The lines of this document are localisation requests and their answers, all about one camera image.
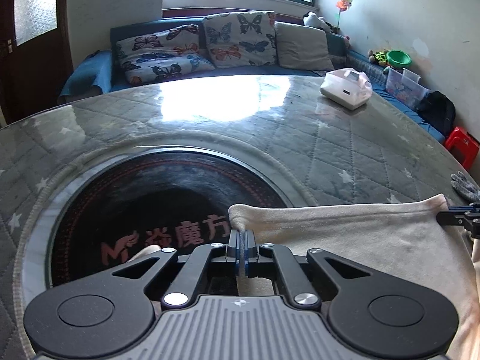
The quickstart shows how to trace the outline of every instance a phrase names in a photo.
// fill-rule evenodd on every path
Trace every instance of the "brown wooden door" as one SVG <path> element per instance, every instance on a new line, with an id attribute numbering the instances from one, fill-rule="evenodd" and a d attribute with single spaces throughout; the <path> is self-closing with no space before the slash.
<path id="1" fill-rule="evenodd" d="M 0 0 L 0 107 L 7 123 L 57 105 L 58 95 L 73 70 L 66 1 L 56 0 L 56 28 L 38 36 L 15 21 L 16 14 L 24 14 L 22 9 L 29 8 L 19 7 L 22 4 L 36 2 Z M 37 12 L 30 15 L 34 25 L 35 20 L 42 20 Z"/>

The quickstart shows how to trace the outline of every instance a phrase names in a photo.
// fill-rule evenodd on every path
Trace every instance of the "green plastic bowl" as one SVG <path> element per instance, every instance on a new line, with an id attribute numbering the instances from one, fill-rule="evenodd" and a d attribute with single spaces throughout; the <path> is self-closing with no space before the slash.
<path id="1" fill-rule="evenodd" d="M 410 56 L 400 50 L 390 50 L 387 52 L 387 61 L 394 68 L 407 68 L 412 63 Z"/>

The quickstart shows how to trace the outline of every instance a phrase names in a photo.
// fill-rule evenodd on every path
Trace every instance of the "black glass cooktop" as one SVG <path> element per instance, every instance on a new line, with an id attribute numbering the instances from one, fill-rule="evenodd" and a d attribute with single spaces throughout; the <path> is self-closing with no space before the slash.
<path id="1" fill-rule="evenodd" d="M 107 169 L 74 197 L 51 255 L 59 285 L 126 262 L 148 245 L 190 254 L 226 243 L 229 206 L 284 208 L 279 194 L 239 162 L 204 151 L 160 151 Z"/>

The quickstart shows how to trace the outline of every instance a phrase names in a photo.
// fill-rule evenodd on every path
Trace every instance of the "blue sofa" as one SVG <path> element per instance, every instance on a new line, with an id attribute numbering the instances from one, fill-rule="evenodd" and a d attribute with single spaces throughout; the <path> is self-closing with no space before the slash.
<path id="1" fill-rule="evenodd" d="M 184 24 L 198 24 L 200 27 L 200 47 L 206 48 L 202 20 L 203 17 L 177 17 L 112 28 L 110 30 L 111 49 L 98 51 L 89 55 L 68 78 L 58 102 L 64 104 L 65 102 L 84 97 L 131 88 L 132 85 L 128 83 L 124 72 L 119 68 L 119 64 L 116 61 L 116 53 L 112 52 L 112 50 L 116 49 L 116 43 L 120 40 L 148 33 L 161 32 Z M 340 35 L 333 33 L 327 34 L 327 42 L 328 52 L 330 56 L 334 56 L 332 62 L 335 69 L 352 67 L 357 71 L 364 71 L 369 76 L 376 93 L 408 115 L 436 140 L 441 143 L 445 140 L 445 137 L 440 132 L 426 123 L 418 114 L 410 110 L 402 102 L 385 91 L 386 77 L 383 75 L 382 68 L 371 64 L 365 56 L 358 52 L 347 50 L 345 41 Z M 184 75 L 181 79 L 249 74 L 299 75 L 313 77 L 318 76 L 319 74 L 321 75 L 319 72 L 310 70 L 287 69 L 278 65 L 273 65 L 240 66 L 201 71 Z"/>

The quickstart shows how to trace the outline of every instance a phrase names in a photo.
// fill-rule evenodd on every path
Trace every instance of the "red plastic stool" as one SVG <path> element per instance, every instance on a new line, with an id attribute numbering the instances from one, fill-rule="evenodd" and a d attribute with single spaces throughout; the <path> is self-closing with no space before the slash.
<path id="1" fill-rule="evenodd" d="M 444 146 L 466 170 L 469 170 L 479 152 L 480 142 L 465 129 L 455 127 Z"/>

